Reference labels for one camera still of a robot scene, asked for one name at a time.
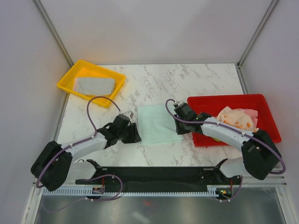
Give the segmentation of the light blue white towel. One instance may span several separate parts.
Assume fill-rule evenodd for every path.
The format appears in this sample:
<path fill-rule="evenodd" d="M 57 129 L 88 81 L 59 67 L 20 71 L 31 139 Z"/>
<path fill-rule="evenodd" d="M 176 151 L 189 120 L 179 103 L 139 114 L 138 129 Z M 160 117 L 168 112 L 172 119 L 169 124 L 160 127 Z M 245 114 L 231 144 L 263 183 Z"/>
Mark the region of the light blue white towel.
<path fill-rule="evenodd" d="M 165 105 L 145 105 L 137 108 L 138 131 L 141 145 L 157 145 L 181 142 L 183 136 L 177 134 L 174 118 Z"/>

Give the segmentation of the orange patterned towel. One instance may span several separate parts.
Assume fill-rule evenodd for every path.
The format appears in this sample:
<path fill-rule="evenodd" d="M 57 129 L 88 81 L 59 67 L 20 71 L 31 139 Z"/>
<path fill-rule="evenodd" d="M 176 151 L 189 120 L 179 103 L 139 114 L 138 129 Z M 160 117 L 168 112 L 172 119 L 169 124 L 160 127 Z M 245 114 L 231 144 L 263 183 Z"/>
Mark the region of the orange patterned towel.
<path fill-rule="evenodd" d="M 240 128 L 247 131 L 253 131 L 257 132 L 259 130 L 258 127 L 256 128 L 248 128 L 246 125 L 252 125 L 252 121 L 250 117 L 248 117 L 246 114 L 242 113 L 241 111 L 238 111 L 237 109 L 231 109 L 229 106 L 226 106 L 223 108 L 218 116 L 216 117 L 219 121 Z"/>

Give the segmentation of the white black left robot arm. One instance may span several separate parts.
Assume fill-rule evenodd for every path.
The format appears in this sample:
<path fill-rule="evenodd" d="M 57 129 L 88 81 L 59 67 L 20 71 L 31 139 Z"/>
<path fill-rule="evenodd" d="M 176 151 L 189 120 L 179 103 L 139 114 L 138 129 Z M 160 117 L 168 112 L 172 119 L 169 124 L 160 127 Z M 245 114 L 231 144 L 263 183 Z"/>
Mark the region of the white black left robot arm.
<path fill-rule="evenodd" d="M 47 143 L 43 151 L 33 163 L 30 172 L 37 180 L 38 188 L 45 187 L 49 191 L 60 188 L 67 181 L 87 179 L 97 184 L 102 179 L 102 172 L 96 169 L 91 161 L 79 165 L 75 161 L 93 152 L 107 149 L 118 141 L 124 144 L 138 143 L 139 136 L 136 123 L 130 117 L 119 114 L 110 122 L 96 130 L 95 135 L 68 144 L 56 141 Z"/>

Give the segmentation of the grey terry towel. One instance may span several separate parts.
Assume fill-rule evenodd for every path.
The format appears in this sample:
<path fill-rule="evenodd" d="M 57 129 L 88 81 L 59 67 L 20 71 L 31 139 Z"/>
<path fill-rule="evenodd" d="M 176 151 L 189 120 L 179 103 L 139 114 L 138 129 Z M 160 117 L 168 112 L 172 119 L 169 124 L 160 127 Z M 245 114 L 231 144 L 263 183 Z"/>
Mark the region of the grey terry towel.
<path fill-rule="evenodd" d="M 114 91 L 115 84 L 113 78 L 78 77 L 75 78 L 72 90 L 83 95 L 110 95 Z"/>

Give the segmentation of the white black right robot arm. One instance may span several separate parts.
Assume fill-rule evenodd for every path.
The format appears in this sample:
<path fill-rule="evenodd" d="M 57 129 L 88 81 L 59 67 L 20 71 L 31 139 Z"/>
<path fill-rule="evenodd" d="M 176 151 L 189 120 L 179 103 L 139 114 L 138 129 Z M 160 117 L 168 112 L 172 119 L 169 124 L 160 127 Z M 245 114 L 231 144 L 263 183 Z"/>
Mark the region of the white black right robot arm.
<path fill-rule="evenodd" d="M 237 175 L 264 180 L 282 161 L 280 152 L 264 130 L 251 132 L 233 127 L 207 113 L 197 114 L 185 102 L 175 103 L 174 112 L 178 134 L 198 133 L 215 138 L 242 153 L 241 157 L 220 162 L 219 169 L 213 173 L 214 180 L 219 184 L 225 184 Z"/>

